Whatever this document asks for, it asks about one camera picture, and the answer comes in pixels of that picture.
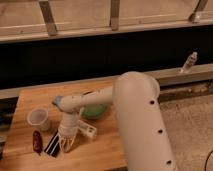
dark background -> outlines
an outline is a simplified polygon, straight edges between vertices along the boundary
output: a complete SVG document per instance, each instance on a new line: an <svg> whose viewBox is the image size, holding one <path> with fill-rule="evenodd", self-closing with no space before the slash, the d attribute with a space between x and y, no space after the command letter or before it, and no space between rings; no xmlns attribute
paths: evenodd
<svg viewBox="0 0 213 171"><path fill-rule="evenodd" d="M0 89L213 62L213 26L0 45Z"/></svg>

white paper cup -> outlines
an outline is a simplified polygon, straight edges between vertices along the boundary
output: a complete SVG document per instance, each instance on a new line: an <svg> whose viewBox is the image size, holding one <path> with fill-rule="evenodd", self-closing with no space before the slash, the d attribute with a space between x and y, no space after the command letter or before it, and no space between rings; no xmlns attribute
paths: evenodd
<svg viewBox="0 0 213 171"><path fill-rule="evenodd" d="M32 110L27 116L27 122L40 131L47 131L51 127L48 119L48 111L43 108Z"/></svg>

wooden cutting board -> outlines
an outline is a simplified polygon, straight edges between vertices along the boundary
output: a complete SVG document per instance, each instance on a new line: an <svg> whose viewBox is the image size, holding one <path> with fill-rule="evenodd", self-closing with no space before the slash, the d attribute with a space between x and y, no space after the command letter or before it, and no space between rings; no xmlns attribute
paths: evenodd
<svg viewBox="0 0 213 171"><path fill-rule="evenodd" d="M57 158L45 153L39 156L33 152L34 128L26 121L27 114L36 107L49 111L52 130L42 133L46 147L57 130L62 115L52 105L55 96L101 89L112 85L113 81L93 81L22 91L3 151L3 160L0 161L0 170L101 171L125 167L113 106L109 106L103 118L87 121L98 128L95 141L91 142L79 135L74 149L67 154L60 152ZM207 153L213 148L213 95L164 102L160 107L179 170L201 171ZM208 169L213 169L211 158Z"/></svg>

black cable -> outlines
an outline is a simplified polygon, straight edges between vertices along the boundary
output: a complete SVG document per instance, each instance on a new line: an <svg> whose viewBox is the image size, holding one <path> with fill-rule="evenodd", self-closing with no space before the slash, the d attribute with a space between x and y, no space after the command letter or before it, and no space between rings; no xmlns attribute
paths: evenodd
<svg viewBox="0 0 213 171"><path fill-rule="evenodd" d="M213 150L210 151L209 154L208 154L207 157L206 157L205 166L204 166L204 171L207 171L208 161L209 161L209 158L210 158L210 156L212 155L212 153L213 153Z"/></svg>

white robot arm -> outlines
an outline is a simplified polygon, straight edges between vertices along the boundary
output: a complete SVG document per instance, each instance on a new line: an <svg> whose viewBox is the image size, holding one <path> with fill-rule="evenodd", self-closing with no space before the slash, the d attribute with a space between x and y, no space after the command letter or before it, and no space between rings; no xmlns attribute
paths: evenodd
<svg viewBox="0 0 213 171"><path fill-rule="evenodd" d="M59 135L71 139L85 105L113 103L129 171L177 171L157 98L158 82L139 72L121 75L113 87L79 96L57 97L63 111Z"/></svg>

